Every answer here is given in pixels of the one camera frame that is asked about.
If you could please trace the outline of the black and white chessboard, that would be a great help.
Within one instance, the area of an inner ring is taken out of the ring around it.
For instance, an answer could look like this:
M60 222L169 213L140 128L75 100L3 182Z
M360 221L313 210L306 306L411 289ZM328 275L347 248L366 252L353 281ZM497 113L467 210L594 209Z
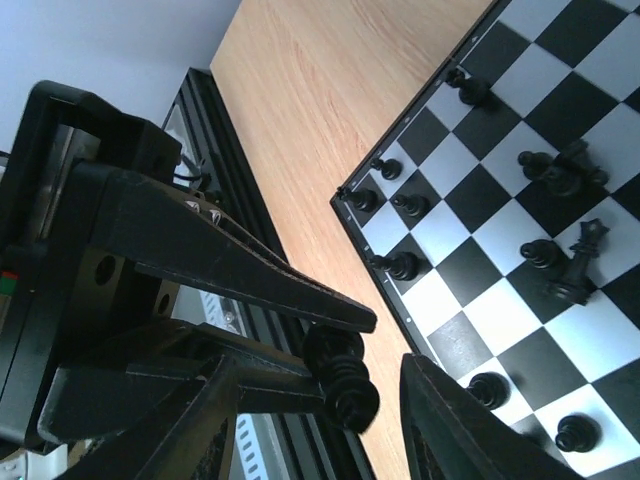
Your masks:
M604 186L524 176L521 152L578 139ZM501 375L496 416L580 476L638 477L637 2L493 2L331 204L414 351L462 386ZM549 283L595 218L610 231L571 304Z

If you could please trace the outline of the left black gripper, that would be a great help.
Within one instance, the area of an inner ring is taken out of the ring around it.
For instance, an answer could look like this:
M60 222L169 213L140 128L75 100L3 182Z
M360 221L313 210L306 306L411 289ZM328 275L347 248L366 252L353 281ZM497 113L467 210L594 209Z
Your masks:
M168 184L180 154L161 128L91 92L31 89L1 181L3 439L38 438L58 362L106 325L78 306L117 278L117 260L90 244L107 178L128 170Z

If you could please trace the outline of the black pawn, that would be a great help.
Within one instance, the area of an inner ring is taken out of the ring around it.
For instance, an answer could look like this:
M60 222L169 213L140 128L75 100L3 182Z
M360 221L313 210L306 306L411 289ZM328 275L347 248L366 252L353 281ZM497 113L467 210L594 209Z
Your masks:
M431 208L429 200L419 194L399 194L392 199L392 204L412 218L423 217Z

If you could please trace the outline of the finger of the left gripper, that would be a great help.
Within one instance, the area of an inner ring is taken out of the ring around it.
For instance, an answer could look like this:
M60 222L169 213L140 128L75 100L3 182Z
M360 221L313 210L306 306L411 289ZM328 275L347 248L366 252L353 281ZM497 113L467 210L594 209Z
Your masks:
M115 436L164 401L187 409L206 384L221 389L219 411L315 414L324 407L301 358L206 323L166 320L63 360L37 432L55 443Z
M343 330L376 326L370 308L297 271L220 207L136 172L108 175L99 245L153 277Z

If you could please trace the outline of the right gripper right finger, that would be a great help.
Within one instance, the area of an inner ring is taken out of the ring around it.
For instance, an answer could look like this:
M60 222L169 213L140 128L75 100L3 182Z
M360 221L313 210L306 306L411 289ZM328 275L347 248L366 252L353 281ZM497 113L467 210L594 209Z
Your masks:
M401 423L412 479L578 479L505 425L428 357L401 362Z

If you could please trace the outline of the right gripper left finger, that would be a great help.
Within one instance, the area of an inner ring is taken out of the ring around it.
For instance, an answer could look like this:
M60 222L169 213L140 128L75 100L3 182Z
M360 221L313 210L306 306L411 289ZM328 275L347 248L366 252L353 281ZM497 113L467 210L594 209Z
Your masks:
M235 362L222 356L178 386L131 429L105 443L66 479L226 479L238 402Z

